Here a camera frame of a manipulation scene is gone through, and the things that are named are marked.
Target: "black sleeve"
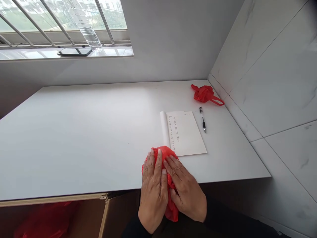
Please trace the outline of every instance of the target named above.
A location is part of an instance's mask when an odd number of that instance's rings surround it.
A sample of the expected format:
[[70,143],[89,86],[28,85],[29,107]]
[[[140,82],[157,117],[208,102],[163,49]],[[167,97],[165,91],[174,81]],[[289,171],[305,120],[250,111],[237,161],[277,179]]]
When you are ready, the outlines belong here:
[[204,224],[215,232],[226,234],[230,237],[244,238],[288,237],[284,234],[280,235],[274,228],[258,220],[227,208],[207,195],[206,198],[207,216]]
[[122,238],[148,238],[152,235],[142,226],[138,214],[134,216],[122,233]]

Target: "notebook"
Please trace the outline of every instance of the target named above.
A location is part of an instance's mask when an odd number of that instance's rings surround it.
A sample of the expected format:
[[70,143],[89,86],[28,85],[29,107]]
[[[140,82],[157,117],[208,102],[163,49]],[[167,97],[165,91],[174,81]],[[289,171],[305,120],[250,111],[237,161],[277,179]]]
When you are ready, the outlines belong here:
[[207,153],[191,111],[160,112],[163,143],[177,156]]

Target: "red cloth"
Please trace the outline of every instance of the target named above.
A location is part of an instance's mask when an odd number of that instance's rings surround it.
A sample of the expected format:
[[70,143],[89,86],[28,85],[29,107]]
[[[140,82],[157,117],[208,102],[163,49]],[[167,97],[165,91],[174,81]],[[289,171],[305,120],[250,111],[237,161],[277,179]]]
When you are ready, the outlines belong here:
[[[168,148],[167,146],[160,146],[160,147],[152,148],[152,149],[154,150],[155,163],[156,163],[156,160],[158,158],[158,151],[159,151],[159,149],[161,149],[161,151],[162,151],[162,169],[164,169],[163,161],[165,160],[166,156],[173,155],[176,159],[178,159],[178,157],[176,156],[174,151],[171,150],[170,148]],[[172,177],[169,174],[167,174],[168,204],[167,204],[167,207],[165,210],[165,216],[167,219],[176,222],[176,221],[178,221],[178,209],[177,209],[175,203],[171,199],[171,193],[169,191],[170,188],[176,189],[175,185],[172,181]]]
[[207,101],[212,101],[213,103],[219,105],[219,106],[223,106],[225,104],[224,101],[222,101],[220,98],[217,98],[216,96],[214,96],[214,91],[212,90],[211,86],[202,86],[202,87],[197,87],[195,85],[191,85],[192,89],[195,90],[195,94],[194,94],[194,99],[200,102],[207,102]]
[[43,204],[36,207],[14,231],[14,238],[60,238],[68,230],[81,201]]

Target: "phone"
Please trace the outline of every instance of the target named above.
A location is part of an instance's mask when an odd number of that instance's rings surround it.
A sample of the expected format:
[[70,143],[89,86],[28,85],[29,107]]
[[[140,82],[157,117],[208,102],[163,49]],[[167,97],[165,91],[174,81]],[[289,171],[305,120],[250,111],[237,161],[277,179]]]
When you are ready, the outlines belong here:
[[88,56],[91,52],[90,48],[64,48],[57,54],[60,56]]

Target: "pen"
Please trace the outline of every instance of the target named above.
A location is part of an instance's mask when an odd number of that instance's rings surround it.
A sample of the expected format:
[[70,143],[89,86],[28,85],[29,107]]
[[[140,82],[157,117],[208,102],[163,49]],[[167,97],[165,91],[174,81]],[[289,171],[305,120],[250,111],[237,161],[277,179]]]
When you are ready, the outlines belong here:
[[202,114],[202,126],[204,128],[204,132],[206,133],[206,124],[205,124],[205,120],[204,120],[204,114],[203,114],[203,111],[202,111],[202,107],[199,108],[199,111],[200,111],[200,114]]

